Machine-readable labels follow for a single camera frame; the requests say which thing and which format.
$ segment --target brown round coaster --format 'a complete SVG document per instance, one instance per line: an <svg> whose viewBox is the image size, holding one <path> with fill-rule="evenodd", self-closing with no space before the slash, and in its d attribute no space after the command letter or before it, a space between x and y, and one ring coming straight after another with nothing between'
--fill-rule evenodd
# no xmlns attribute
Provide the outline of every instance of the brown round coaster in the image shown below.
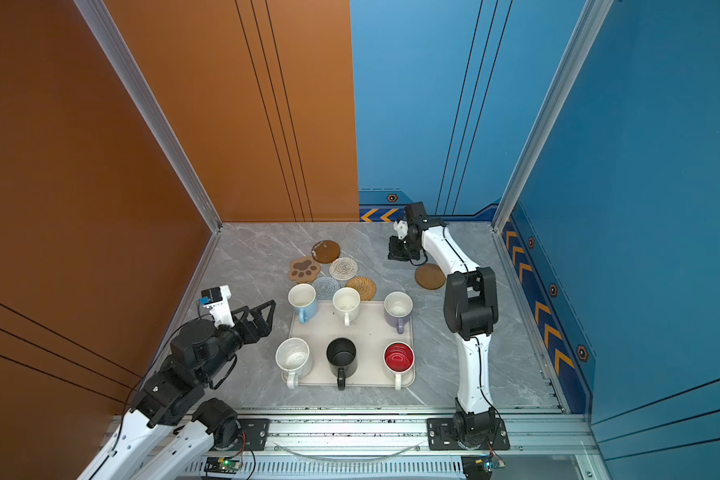
<svg viewBox="0 0 720 480"><path fill-rule="evenodd" d="M376 284L366 276L356 276L347 282L347 286L354 288L360 294L360 300L367 302L376 294Z"/></svg>
<svg viewBox="0 0 720 480"><path fill-rule="evenodd" d="M288 278L296 283L309 283L315 281L320 273L320 264L315 262L311 256L302 256L291 260L291 269Z"/></svg>
<svg viewBox="0 0 720 480"><path fill-rule="evenodd" d="M416 283L427 290L437 290L445 284L445 275L435 264L423 264L416 269Z"/></svg>
<svg viewBox="0 0 720 480"><path fill-rule="evenodd" d="M333 240L321 240L312 246L312 258L320 264L330 264L341 253L341 247Z"/></svg>

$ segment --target white mug handle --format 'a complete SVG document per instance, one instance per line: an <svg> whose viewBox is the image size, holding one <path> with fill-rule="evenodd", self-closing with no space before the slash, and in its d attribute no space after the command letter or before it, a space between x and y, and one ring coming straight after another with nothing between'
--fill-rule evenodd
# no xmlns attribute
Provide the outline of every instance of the white mug handle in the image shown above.
<svg viewBox="0 0 720 480"><path fill-rule="evenodd" d="M298 377L294 372L288 373L288 381L286 383L288 384L288 388L291 390L298 387Z"/></svg>

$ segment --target black mug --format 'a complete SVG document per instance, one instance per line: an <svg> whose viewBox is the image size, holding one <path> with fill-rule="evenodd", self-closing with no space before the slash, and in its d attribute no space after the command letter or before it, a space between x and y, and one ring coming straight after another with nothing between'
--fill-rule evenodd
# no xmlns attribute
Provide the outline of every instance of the black mug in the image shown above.
<svg viewBox="0 0 720 480"><path fill-rule="evenodd" d="M338 389L343 390L346 386L347 377L352 376L358 369L357 350L350 339L337 338L328 344L326 350L328 363L331 364L331 371L336 375Z"/></svg>

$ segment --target robotic arm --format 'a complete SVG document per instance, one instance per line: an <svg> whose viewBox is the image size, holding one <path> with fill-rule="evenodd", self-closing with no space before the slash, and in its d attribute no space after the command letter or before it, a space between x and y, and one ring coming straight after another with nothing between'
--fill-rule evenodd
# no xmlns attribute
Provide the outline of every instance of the robotic arm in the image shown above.
<svg viewBox="0 0 720 480"><path fill-rule="evenodd" d="M204 290L202 295L201 304L211 310L214 321L198 317L181 327L170 343L170 355L135 395L117 435L110 438L78 480L130 478L152 449L173 431L174 435L178 433L173 441L134 477L172 480L211 447L228 446L238 437L237 413L218 398L200 404L192 421L180 432L174 428L202 398L206 387L217 389L229 376L237 361L237 350L269 335L275 301L230 311L228 286ZM214 385L213 378L229 361L232 366Z"/></svg>
<svg viewBox="0 0 720 480"><path fill-rule="evenodd" d="M427 216L423 203L405 207L389 238L390 260L419 260L432 255L446 275L443 314L458 343L459 389L454 427L465 448L477 448L496 433L498 412L488 389L488 346L498 321L496 275L470 260L454 242L448 227Z"/></svg>

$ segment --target black line on wall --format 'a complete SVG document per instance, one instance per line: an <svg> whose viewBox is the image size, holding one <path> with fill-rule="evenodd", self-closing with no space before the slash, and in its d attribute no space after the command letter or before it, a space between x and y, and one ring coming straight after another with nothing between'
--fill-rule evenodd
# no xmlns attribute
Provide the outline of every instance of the black line on wall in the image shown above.
<svg viewBox="0 0 720 480"><path fill-rule="evenodd" d="M612 458L605 458L606 462L610 460L618 460L620 458L628 458L628 457L636 457L639 455L647 455L649 453L656 453L656 452L665 452L666 450L674 450L675 448L683 448L683 447L693 447L696 445L704 445L705 443L713 443L713 442L720 442L719 438L711 438L710 440L701 440L700 442L692 442L692 443L684 443L682 445L673 446L673 447L664 447L664 448L657 448L655 450L648 450L647 452L639 452L639 453L631 453L629 455L622 455L618 457L612 457Z"/></svg>
<svg viewBox="0 0 720 480"><path fill-rule="evenodd" d="M684 394L686 394L686 393L688 393L688 392L692 392L693 390L698 390L698 389L701 389L701 388L703 388L703 387L706 387L706 386L709 386L709 385L711 385L711 384L713 384L713 383L718 383L718 382L720 382L720 378L719 378L719 379L711 380L711 381L709 381L709 382L707 382L707 383L702 383L701 385L695 386L695 387L690 388L690 389L687 389L687 390L683 390L683 391L678 392L678 393L673 393L672 395L666 396L666 397L664 397L664 398L659 398L658 400L654 400L654 401L652 401L652 402L648 402L648 403L646 403L645 405L632 408L631 410L627 410L626 412L617 413L617 414L615 414L614 416L610 416L610 417L608 417L608 418L603 418L602 420L598 420L598 421L596 421L596 422L593 422L592 425L597 425L598 423L607 422L608 420L613 420L614 418L616 418L616 417L621 417L622 415L626 415L627 413L632 413L632 412L634 412L634 411L636 411L636 410L640 410L641 408L646 408L646 407L655 405L655 404L657 404L657 403L661 403L661 402L663 402L664 400L669 400L670 398L675 398L676 396L681 396L681 395L684 395Z"/></svg>
<svg viewBox="0 0 720 480"><path fill-rule="evenodd" d="M291 199L291 192L288 190L288 182L286 181L286 172L282 168L282 160L280 159L280 151L277 149L277 142L275 141L275 131L272 129L272 122L269 121L269 112L266 110L266 103L264 102L264 92L262 91L262 85L259 82L259 74L256 72L256 64L253 63L253 53L251 53L251 45L250 45L250 43L248 43L248 34L246 34L246 26L244 24L242 24L242 15L240 14L240 6L238 5L237 0L235 0L235 8L237 8L237 17L240 19L240 27L242 28L242 36L246 39L246 46L248 47L248 55L251 58L251 67L253 67L253 75L256 77L256 84L259 85L259 95L261 95L261 98L262 98L262 106L264 107L264 115L266 115L266 122L269 125L269 133L272 136L272 144L275 146L275 153L277 154L277 161L278 161L278 163L280 163L280 173L282 173L282 182L286 187L286 193L288 194L288 202L291 204L291 213L293 213L293 221L298 222L298 220L296 219L296 210L293 208L293 200Z"/></svg>
<svg viewBox="0 0 720 480"><path fill-rule="evenodd" d="M451 214L456 212L456 204L458 203L458 196L461 193L461 185L464 183L464 174L467 173L467 166L469 165L469 158L472 155L472 146L474 145L474 137L478 134L478 127L480 126L480 117L483 116L483 107L485 106L485 99L488 96L488 89L490 88L490 80L494 77L494 69L496 68L496 59L499 57L499 50L501 50L501 41L504 40L504 31L507 29L507 20L509 20L509 13L512 11L512 2L510 0L509 8L507 9L507 17L504 19L504 27L501 29L501 36L499 37L499 45L496 47L496 55L494 55L494 64L490 67L490 75L488 76L488 85L485 86L485 94L483 95L483 103L480 106L480 113L478 114L478 122L474 126L474 132L472 133L472 141L469 144L469 152L467 152L467 159L464 162L464 169L461 171L461 181L458 184L458 191L456 192L456 200L454 200L454 208L451 210ZM451 197L451 192L448 192L448 198Z"/></svg>
<svg viewBox="0 0 720 480"><path fill-rule="evenodd" d="M86 370L88 370L88 371L91 372L91 373L95 373L95 374L98 375L98 376L102 376L103 378L105 378L105 379L107 379L107 380L111 380L112 382L115 382L115 383L118 384L118 385L122 385L122 386L124 386L125 388L130 389L130 385L126 385L125 383L118 382L117 380L115 380L115 379L113 379L113 378L111 378L111 377L108 377L108 376L106 376L106 375L103 374L103 373L98 373L96 370L89 369L89 368L86 367L85 365L81 365L81 364L79 364L78 362L76 362L75 360L70 360L70 359L68 359L66 356L62 356L62 355L59 355L59 354L56 353L56 352L52 352L52 351L48 350L47 348L38 345L37 343L31 342L31 341L29 341L29 340L27 340L27 339L25 339L25 338L20 337L19 335L16 335L15 333L11 333L11 332L9 332L9 331L7 331L7 330L3 330L3 329L1 329L1 328L0 328L0 331L1 331L2 333L6 333L6 334L12 336L12 337L15 338L15 339L21 340L22 342L29 343L30 345L32 345L32 346L34 346L34 347L37 347L37 348L39 348L40 350L43 350L44 352L48 352L49 354L51 354L51 355L53 355L53 356L57 356L58 358L60 358L60 359L62 359L62 360L67 360L69 363L72 363L72 364L74 364L74 365L77 365L78 367L80 367L80 368L82 368L82 369L86 369Z"/></svg>
<svg viewBox="0 0 720 480"><path fill-rule="evenodd" d="M490 26L488 27L488 36L485 38L485 47L483 47L483 56L480 59L480 69L478 70L478 79L474 81L474 90L472 91L472 100L469 103L469 111L467 112L467 121L464 122L464 131L461 133L461 143L458 147L458 154L456 155L456 165L454 166L454 174L451 177L451 187L448 188L448 198L445 200L445 207L443 210L443 214L445 214L448 211L448 202L451 201L451 191L454 187L454 179L456 178L456 172L458 171L458 161L459 157L461 157L461 149L464 147L464 137L467 136L467 128L469 127L469 118L472 115L472 106L474 105L474 95L478 91L478 84L480 84L480 73L483 71L483 62L485 60L485 53L488 50L488 41L490 40L490 33L494 29L494 20L496 19L496 9L499 6L499 1L496 0L496 5L494 6L494 14L490 17Z"/></svg>
<svg viewBox="0 0 720 480"><path fill-rule="evenodd" d="M662 423L661 425L657 425L657 426L654 426L654 427L643 428L642 430L638 430L638 431L636 431L636 432L625 433L624 435L619 435L619 436L612 437L612 438L608 438L608 439L605 439L605 440L599 440L597 443L610 442L611 440L616 440L616 439L618 439L618 438L624 438L624 437L628 437L628 436L630 436L630 435L636 435L636 434L638 434L638 433L648 432L649 430L655 430L656 428L662 428L662 427L666 427L666 426L670 426L670 425L675 425L676 423L682 423L682 422L685 422L685 421L687 421L687 420L693 420L694 418L706 417L706 416L708 416L708 415L713 415L713 414L715 414L715 413L720 413L720 408L718 408L717 410L711 410L710 412L704 412L704 413L700 413L700 414L698 414L698 415L693 415L693 416L690 416L690 417L685 417L685 418L682 418L682 419L680 419L680 420L672 420L672 422Z"/></svg>
<svg viewBox="0 0 720 480"><path fill-rule="evenodd" d="M105 395L105 394L103 394L103 393L101 393L101 392L97 392L96 390L89 389L88 387L82 386L82 385L80 385L80 384L78 384L78 383L70 382L69 380L63 379L63 378L61 378L60 376L56 376L56 375L54 375L53 373L48 373L48 372L46 372L45 370L36 369L36 368L34 368L33 366L29 366L29 365L27 365L26 363L20 362L19 360L13 360L13 359L8 358L8 357L6 357L6 356L4 356L4 355L1 355L1 354L0 354L0 358L3 359L3 360L8 360L8 361L10 361L10 362L16 363L17 365L25 366L25 367L27 367L29 370L35 370L36 372L44 373L45 375L48 375L49 377L55 378L55 379L57 379L57 380L61 380L62 382L65 382L65 383L69 383L70 385L74 385L74 386L79 387L79 388L81 388L81 389L83 389L83 390L87 390L88 392L95 393L95 394L97 394L97 395L99 395L99 396L102 396L102 397L104 397L104 398L108 398L108 399L110 399L110 400L115 400L115 401L118 402L118 403L121 403L121 402L122 402L122 400L118 400L117 398L110 397L110 396Z"/></svg>
<svg viewBox="0 0 720 480"><path fill-rule="evenodd" d="M306 220L304 215L304 205L302 204L302 195L298 191L298 183L296 182L296 172L293 169L293 161L291 160L291 149L288 148L288 139L286 138L286 128L282 126L282 115L280 115L280 107L277 103L277 95L275 94L275 84L272 82L272 74L269 72L269 61L266 59L266 52L264 51L264 41L262 40L262 32L259 29L259 19L256 17L256 9L253 7L253 0L251 2L251 10L253 10L253 21L256 23L256 31L259 33L259 44L262 46L262 54L264 55L264 65L266 66L266 74L269 77L269 87L272 89L272 100L275 101L275 110L277 111L277 118L280 120L280 131L282 132L282 142L286 144L286 154L288 155L288 164L291 166L291 177L293 177L293 187L296 188L296 198L298 198L298 207L302 212L302 219Z"/></svg>
<svg viewBox="0 0 720 480"><path fill-rule="evenodd" d="M454 134L456 133L456 123L458 121L458 112L461 109L461 98L464 96L464 86L467 83L467 72L469 72L469 63L472 59L472 49L474 48L474 37L478 34L478 24L480 23L480 12L483 10L483 0L480 0L480 8L478 9L478 19L474 23L474 33L472 34L472 44L469 47L469 56L467 56L467 67L464 69L464 80L461 82L461 93L458 96L458 105L456 105L456 117L454 118L454 127L451 131L451 141L448 142L448 153L445 155L445 166L443 167L443 178L440 180L440 192L438 193L438 204L434 208L434 214L438 214L440 208L440 197L443 194L443 185L445 184L445 172L448 171L448 157L451 156L451 146L454 142Z"/></svg>
<svg viewBox="0 0 720 480"><path fill-rule="evenodd" d="M269 14L269 2L264 0L266 5L266 15L269 19L269 30L272 32L272 43L275 44L275 56L277 56L277 66L280 69L280 79L282 80L282 90L286 94L286 107L288 108L288 117L291 119L291 131L293 132L293 141L296 143L296 158L298 159L298 168L302 171L302 181L304 182L304 194L307 197L307 208L309 209L309 218L314 222L315 217L312 216L312 203L309 201L309 189L307 180L304 177L304 167L302 166L302 154L298 150L298 137L296 136L296 127L293 124L293 114L291 113L291 103L288 101L288 90L286 89L286 79L282 74L282 65L280 64L280 53L277 51L277 40L275 40L275 27L272 26L272 16Z"/></svg>
<svg viewBox="0 0 720 480"><path fill-rule="evenodd" d="M72 343L73 345L76 345L76 346L78 346L79 348L85 350L86 352L93 353L94 355L96 355L96 356L99 357L100 359L106 360L107 362L111 363L112 365L118 366L119 368L125 370L125 371L128 372L128 373L132 373L132 374L134 374L135 376L140 376L138 373L133 372L133 371L131 371L131 370L128 370L127 368L125 368L124 366L120 365L119 363L116 363L116 362L113 362L112 360L109 360L109 359L106 358L105 356L100 355L100 354L96 353L95 351L93 351L93 350L91 350L91 349L89 349L89 348L87 348L87 347L82 346L82 345L79 344L78 342L76 342L76 341L74 341L74 340L72 340L72 339L70 339L70 338L68 338L68 337L66 337L66 336L64 336L64 335L61 335L61 334L58 333L56 330L52 330L51 328L48 328L47 326L43 325L42 323L40 323L40 322L38 322L38 321L36 321L36 320L32 320L31 318L29 318L29 317L26 316L25 314L20 313L20 312L17 312L16 310L10 308L9 306L6 306L6 305L3 304L3 303L0 303L0 306L2 306L3 308L5 308L5 309L8 310L9 312L13 312L13 313L15 313L16 315L19 315L21 318L32 322L33 324L37 325L38 327L40 327L40 328L42 328L42 329L44 329L44 330L47 330L48 332L51 332L51 333L53 333L54 335L56 335L56 336L58 336L58 337L60 337L60 338L63 338L64 340L67 340L68 342Z"/></svg>

